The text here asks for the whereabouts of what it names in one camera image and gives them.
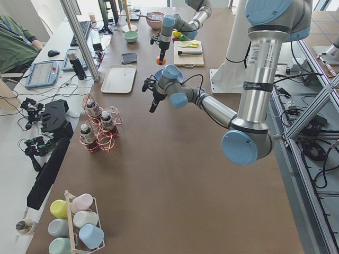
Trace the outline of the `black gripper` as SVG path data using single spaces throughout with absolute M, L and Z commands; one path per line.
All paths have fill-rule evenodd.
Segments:
M 148 78 L 144 80 L 144 84 L 142 86 L 142 92 L 146 90 L 150 90 L 153 92 L 153 101 L 151 103 L 151 107 L 149 109 L 150 113 L 154 113 L 157 109 L 160 101 L 163 101 L 166 98 L 166 94 L 162 94 L 158 89 L 158 80 L 154 75 L 150 75 Z
M 170 47 L 170 36 L 161 33 L 158 35 L 153 34 L 150 38 L 150 44 L 153 45 L 155 42 L 158 42 L 159 48 L 161 49 L 159 57 L 161 59 L 165 58 L 166 50 Z

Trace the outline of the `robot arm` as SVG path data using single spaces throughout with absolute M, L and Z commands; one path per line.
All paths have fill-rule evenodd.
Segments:
M 230 38 L 241 44 L 236 60 L 246 64 L 238 111 L 202 88 L 183 86 L 179 81 L 179 69 L 164 64 L 172 32 L 177 30 L 194 39 L 211 16 L 209 1 L 187 1 L 187 4 L 196 11 L 191 21 L 184 21 L 178 14 L 166 15 L 160 33 L 151 39 L 159 43 L 159 64 L 163 69 L 158 79 L 147 78 L 142 86 L 143 91 L 150 90 L 153 94 L 150 112 L 166 98 L 174 108 L 194 103 L 228 130 L 221 142 L 227 159 L 240 166 L 252 164 L 272 151 L 273 139 L 265 119 L 281 46 L 309 35 L 312 2 L 240 2 Z
M 196 11 L 195 16 L 189 21 L 185 21 L 177 13 L 166 14 L 162 20 L 162 27 L 158 35 L 153 35 L 150 44 L 158 42 L 160 55 L 156 62 L 158 65 L 165 64 L 165 53 L 170 47 L 173 30 L 177 30 L 190 40 L 195 39 L 198 30 L 202 27 L 204 21 L 211 16 L 212 6 L 208 0 L 188 0 L 185 3 Z

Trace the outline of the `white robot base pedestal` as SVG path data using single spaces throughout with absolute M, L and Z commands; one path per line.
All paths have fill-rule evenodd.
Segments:
M 211 90 L 215 94 L 241 93 L 245 79 L 245 62 L 250 39 L 250 23 L 245 17 L 246 0 L 239 1 L 224 63 L 210 70 Z

